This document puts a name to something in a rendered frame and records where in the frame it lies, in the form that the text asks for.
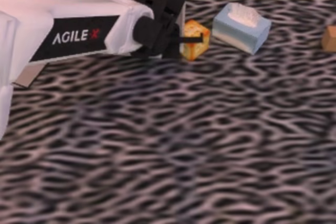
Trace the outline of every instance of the tissue box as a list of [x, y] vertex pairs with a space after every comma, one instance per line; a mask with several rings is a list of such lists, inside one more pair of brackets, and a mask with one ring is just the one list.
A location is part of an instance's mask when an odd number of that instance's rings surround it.
[[203, 33], [203, 43], [184, 44], [183, 56], [187, 60], [195, 60], [209, 48], [210, 30], [195, 20], [189, 20], [184, 25], [185, 37], [199, 37]]
[[230, 17], [233, 7], [233, 3], [229, 3], [217, 14], [213, 21], [212, 35], [254, 55], [267, 39], [271, 21], [259, 16], [256, 26], [248, 26]]
[[336, 52], [336, 26], [328, 26], [322, 37], [322, 48], [326, 52]]

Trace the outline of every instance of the black and gray patterned surface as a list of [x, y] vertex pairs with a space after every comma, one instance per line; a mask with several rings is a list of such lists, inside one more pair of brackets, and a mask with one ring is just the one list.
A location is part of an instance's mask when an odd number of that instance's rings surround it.
[[[187, 4], [211, 27], [226, 1]], [[273, 21], [255, 56], [92, 56], [16, 90], [0, 224], [335, 224], [336, 1], [242, 1]]]

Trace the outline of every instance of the white tissue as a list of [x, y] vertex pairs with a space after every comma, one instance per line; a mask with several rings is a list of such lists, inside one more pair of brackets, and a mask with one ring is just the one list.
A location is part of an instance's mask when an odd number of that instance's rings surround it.
[[258, 12], [240, 3], [231, 3], [228, 17], [234, 21], [249, 27], [257, 27], [260, 19]]

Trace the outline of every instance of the white robotic arm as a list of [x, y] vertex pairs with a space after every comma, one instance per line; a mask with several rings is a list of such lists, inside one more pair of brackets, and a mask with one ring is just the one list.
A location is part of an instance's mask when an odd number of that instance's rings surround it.
[[12, 83], [29, 63], [96, 53], [180, 56], [185, 0], [0, 0], [0, 139]]

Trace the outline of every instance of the agile-x logo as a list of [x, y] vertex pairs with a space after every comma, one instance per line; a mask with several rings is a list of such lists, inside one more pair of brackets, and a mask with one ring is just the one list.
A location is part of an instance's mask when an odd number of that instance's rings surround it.
[[57, 18], [31, 62], [106, 50], [105, 39], [119, 16]]
[[84, 29], [82, 31], [80, 30], [65, 31], [62, 34], [57, 33], [52, 43], [53, 45], [56, 45], [56, 44], [63, 44], [63, 43], [69, 43], [69, 42], [86, 41], [88, 39], [98, 39], [99, 32], [100, 32], [99, 28], [92, 29], [91, 31], [89, 29]]

